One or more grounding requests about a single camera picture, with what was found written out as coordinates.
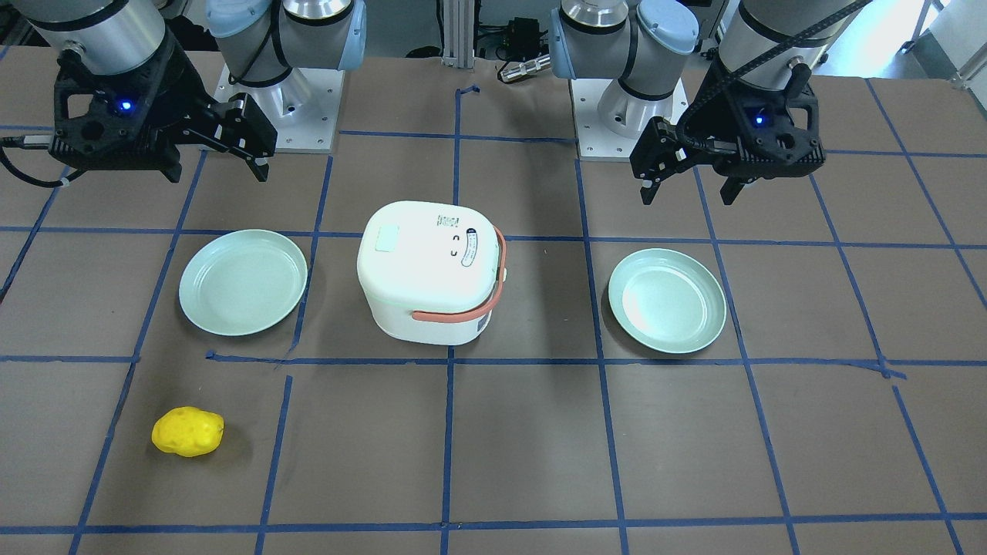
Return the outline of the black gripper near toy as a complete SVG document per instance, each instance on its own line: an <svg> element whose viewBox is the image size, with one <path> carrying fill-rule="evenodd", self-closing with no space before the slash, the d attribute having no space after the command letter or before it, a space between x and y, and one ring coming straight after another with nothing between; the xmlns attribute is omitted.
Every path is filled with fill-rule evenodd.
<svg viewBox="0 0 987 555"><path fill-rule="evenodd" d="M78 171L159 171L182 175L177 145L204 145L243 160L258 182L278 134L248 94L215 101L173 35L150 59L117 75L85 67L80 45L59 53L54 82L54 137L47 151Z"/></svg>

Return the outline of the robot arm near yellow toy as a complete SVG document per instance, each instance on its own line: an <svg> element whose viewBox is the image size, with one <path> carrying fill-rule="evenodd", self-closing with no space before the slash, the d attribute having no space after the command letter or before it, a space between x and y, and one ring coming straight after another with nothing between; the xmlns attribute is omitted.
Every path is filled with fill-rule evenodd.
<svg viewBox="0 0 987 555"><path fill-rule="evenodd" d="M243 160L268 178L276 153L328 153L343 77L365 52L362 1L207 1L205 25L224 59L208 89L167 25L184 1L14 1L59 52L54 127L4 137L2 148L42 149L71 168L37 187L64 187L89 171L182 177L182 145Z"/></svg>

